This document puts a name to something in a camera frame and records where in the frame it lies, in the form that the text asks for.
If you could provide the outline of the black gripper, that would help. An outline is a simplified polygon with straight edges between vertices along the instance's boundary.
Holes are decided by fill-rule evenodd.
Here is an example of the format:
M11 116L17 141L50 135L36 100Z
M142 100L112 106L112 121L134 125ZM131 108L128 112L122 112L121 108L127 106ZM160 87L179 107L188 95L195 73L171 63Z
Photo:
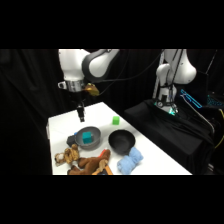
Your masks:
M85 90L76 92L74 94L74 101L76 103L76 109L80 122L85 122L85 106L84 101L86 100L87 92Z

